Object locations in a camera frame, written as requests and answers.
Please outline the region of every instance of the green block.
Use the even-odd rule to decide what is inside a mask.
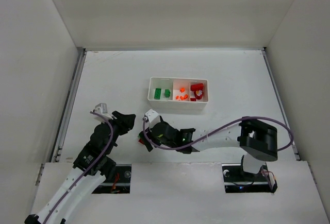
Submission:
[[[171,96],[171,92],[169,89],[165,89],[165,97],[169,98]]]
[[[155,99],[160,99],[160,92],[161,92],[161,89],[155,90],[155,96],[154,96]]]

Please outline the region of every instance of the divided container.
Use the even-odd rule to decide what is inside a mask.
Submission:
[[[190,86],[202,83],[203,97],[196,101],[191,101],[190,98],[195,98],[195,95],[190,91]],[[155,99],[156,89],[161,89],[160,99]],[[170,90],[170,97],[165,97],[165,90]],[[188,95],[185,100],[176,99],[176,96]],[[149,83],[148,100],[153,108],[169,108],[169,109],[184,109],[184,110],[201,110],[208,103],[208,81],[205,79],[188,79],[188,78],[163,78],[152,77]]]

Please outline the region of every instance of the wall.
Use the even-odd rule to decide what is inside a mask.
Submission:
[[[293,0],[54,0],[77,46],[267,46]]]
[[[295,0],[267,47],[302,159],[330,216],[330,0]]]
[[[77,59],[52,0],[0,0],[0,220],[23,223]]]

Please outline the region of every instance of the purple cable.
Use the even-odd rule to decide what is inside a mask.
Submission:
[[[102,118],[104,120],[104,122],[109,126],[110,128],[110,138],[109,141],[107,143],[107,145],[104,147],[104,149],[101,151],[101,153],[99,154],[99,156],[92,162],[92,164],[90,164],[89,167],[87,167],[87,169],[76,179],[76,181],[73,182],[73,184],[69,187],[69,189],[63,194],[63,196],[61,196],[60,199],[58,199],[58,201],[56,202],[56,204],[54,205],[54,207],[50,210],[49,214],[46,216],[45,220],[43,221],[42,224],[46,224],[46,222],[49,220],[50,216],[52,215],[52,213],[55,211],[55,209],[57,208],[57,206],[61,203],[61,201],[67,196],[67,194],[69,193],[70,190],[72,190],[72,188],[79,182],[79,180],[100,160],[100,158],[104,155],[105,151],[108,149],[108,147],[110,146],[110,143],[112,141],[113,138],[113,127],[111,125],[111,123],[102,115],[96,113],[96,112],[90,112],[93,115],[96,115],[100,118]]]
[[[144,118],[143,118],[143,134],[144,134],[145,139],[146,139],[150,144],[152,144],[153,146],[155,146],[156,148],[160,148],[160,149],[163,149],[163,150],[180,150],[180,149],[184,149],[184,148],[190,147],[190,146],[194,145],[195,143],[198,143],[199,141],[204,140],[204,139],[207,138],[208,136],[212,136],[212,135],[214,135],[215,133],[217,133],[217,132],[219,132],[219,131],[221,131],[221,130],[227,128],[227,127],[230,126],[230,125],[233,125],[233,124],[239,123],[239,122],[241,122],[241,121],[252,120],[252,119],[260,119],[260,120],[271,121],[271,122],[273,122],[273,123],[276,123],[276,124],[278,124],[278,125],[281,125],[282,127],[284,127],[284,128],[288,131],[289,136],[290,136],[290,142],[289,142],[287,145],[285,145],[284,147],[279,148],[277,151],[282,151],[282,150],[284,150],[284,149],[286,149],[286,148],[288,148],[288,147],[290,147],[290,146],[292,145],[292,143],[293,143],[293,133],[292,133],[292,131],[289,129],[288,126],[286,126],[285,124],[283,124],[283,123],[281,123],[280,121],[277,121],[277,120],[275,120],[275,119],[272,119],[272,118],[269,118],[269,117],[258,117],[258,116],[255,116],[255,117],[254,117],[254,116],[253,116],[253,117],[242,117],[242,118],[236,119],[236,120],[231,121],[230,123],[228,123],[228,124],[226,124],[226,125],[223,125],[223,126],[219,127],[218,129],[215,129],[214,131],[208,133],[207,135],[198,138],[197,140],[195,140],[195,141],[193,141],[193,142],[191,142],[191,143],[188,143],[188,144],[186,144],[186,145],[183,145],[183,146],[180,146],[180,147],[176,147],[176,148],[162,147],[162,146],[159,146],[159,145],[155,144],[153,141],[151,141],[151,140],[149,139],[149,137],[147,136],[147,134],[146,134],[146,132],[145,132],[145,124],[146,124],[146,121],[147,121],[147,117],[144,117]]]

